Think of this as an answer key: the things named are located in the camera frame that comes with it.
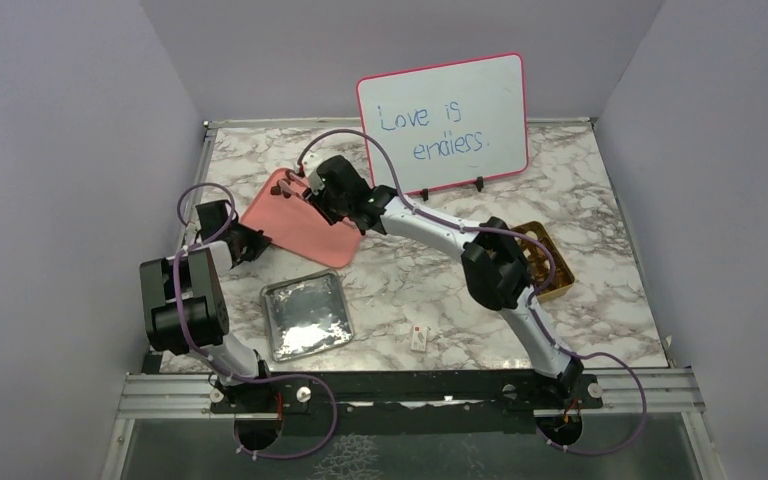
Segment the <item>pink plastic tray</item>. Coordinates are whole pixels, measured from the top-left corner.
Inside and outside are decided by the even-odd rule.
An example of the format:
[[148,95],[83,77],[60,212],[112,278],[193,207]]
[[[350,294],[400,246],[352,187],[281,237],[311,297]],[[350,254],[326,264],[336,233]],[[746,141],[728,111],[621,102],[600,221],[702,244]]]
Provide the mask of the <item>pink plastic tray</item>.
[[269,189],[280,178],[302,180],[307,184],[287,168],[274,171],[241,215],[240,223],[263,230],[272,238],[274,246],[321,265],[339,269],[350,264],[361,242],[361,234],[354,224],[344,220],[329,225],[305,201],[271,195]]

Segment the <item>silver tin lid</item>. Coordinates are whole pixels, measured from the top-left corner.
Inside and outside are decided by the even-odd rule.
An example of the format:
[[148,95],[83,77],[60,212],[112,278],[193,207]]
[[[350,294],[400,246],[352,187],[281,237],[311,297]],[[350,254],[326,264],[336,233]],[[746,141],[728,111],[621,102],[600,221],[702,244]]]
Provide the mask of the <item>silver tin lid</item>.
[[354,338],[341,279],[322,270],[265,286],[260,305],[272,358],[284,363],[342,347]]

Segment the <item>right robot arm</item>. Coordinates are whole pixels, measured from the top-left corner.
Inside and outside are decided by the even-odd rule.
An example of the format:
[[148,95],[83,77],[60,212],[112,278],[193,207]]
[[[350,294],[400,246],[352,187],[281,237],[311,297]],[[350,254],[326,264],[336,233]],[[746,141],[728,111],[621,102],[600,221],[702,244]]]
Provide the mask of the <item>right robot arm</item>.
[[459,262],[472,299],[505,319],[541,375],[539,398],[560,407],[576,395],[582,362],[550,326],[529,263],[504,221],[423,209],[393,187],[370,186],[342,156],[306,158],[300,170],[309,184],[304,199],[329,224],[348,219],[361,233],[408,238]]

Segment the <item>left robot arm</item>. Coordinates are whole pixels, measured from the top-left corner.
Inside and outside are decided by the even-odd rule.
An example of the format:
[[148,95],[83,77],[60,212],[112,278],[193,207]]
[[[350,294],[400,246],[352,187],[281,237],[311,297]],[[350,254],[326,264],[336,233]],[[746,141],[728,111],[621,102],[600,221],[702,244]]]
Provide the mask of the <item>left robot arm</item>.
[[240,223],[227,201],[196,207],[202,243],[139,266],[144,323],[158,352],[190,356],[217,376],[219,388],[258,411],[273,401],[274,384],[259,353],[230,332],[220,276],[257,260],[272,240]]

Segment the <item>gold chocolate box tray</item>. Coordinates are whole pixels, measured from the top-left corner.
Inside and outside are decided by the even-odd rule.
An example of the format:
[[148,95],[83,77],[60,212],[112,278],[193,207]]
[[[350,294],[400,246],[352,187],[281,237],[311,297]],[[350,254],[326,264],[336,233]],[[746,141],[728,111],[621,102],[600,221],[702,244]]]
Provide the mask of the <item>gold chocolate box tray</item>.
[[564,296],[575,284],[576,278],[544,225],[538,221],[531,221],[514,226],[511,230],[529,238],[529,241],[517,238],[516,242],[530,263],[530,272],[537,286],[548,279],[551,273],[551,262],[545,252],[534,244],[534,241],[542,244],[551,254],[555,265],[554,276],[546,288],[537,295],[538,300],[544,303]]

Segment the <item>pink framed whiteboard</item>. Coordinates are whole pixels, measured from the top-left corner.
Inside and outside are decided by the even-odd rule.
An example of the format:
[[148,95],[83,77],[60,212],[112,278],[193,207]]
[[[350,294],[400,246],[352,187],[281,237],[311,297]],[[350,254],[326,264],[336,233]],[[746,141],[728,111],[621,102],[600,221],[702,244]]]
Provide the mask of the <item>pink framed whiteboard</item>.
[[373,185],[413,194],[529,167],[518,53],[368,76],[356,97]]

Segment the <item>small white red card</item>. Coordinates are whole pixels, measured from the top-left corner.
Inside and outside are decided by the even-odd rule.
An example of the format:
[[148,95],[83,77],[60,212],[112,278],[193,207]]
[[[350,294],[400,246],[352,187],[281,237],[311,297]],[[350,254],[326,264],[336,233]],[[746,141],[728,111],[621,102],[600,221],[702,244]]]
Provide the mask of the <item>small white red card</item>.
[[416,325],[411,330],[410,350],[413,352],[425,352],[427,350],[429,329],[426,326]]

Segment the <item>black metal base rail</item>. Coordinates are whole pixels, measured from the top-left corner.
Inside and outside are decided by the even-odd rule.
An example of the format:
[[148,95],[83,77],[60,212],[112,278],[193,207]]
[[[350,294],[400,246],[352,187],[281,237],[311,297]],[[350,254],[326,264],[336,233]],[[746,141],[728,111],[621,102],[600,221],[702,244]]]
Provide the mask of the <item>black metal base rail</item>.
[[602,407],[596,376],[556,392],[531,370],[320,372],[319,383],[280,373],[265,385],[222,387],[215,376],[130,377],[120,410],[137,419],[232,420],[257,433],[336,435],[534,431],[538,415]]

